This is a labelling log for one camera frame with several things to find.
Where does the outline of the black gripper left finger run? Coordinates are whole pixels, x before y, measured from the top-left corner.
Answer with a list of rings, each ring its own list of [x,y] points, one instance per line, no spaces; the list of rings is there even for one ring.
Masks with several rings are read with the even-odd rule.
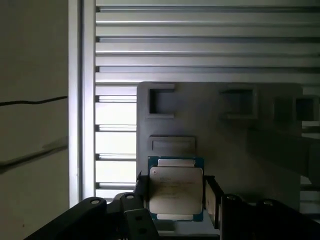
[[[29,240],[157,240],[159,233],[144,206],[149,177],[138,175],[132,192],[111,203],[88,197],[34,233]]]

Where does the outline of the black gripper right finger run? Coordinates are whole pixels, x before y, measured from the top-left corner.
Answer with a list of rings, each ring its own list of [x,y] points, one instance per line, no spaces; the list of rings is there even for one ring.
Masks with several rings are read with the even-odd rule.
[[[204,178],[205,209],[221,240],[318,240],[320,224],[274,199],[249,204]]]

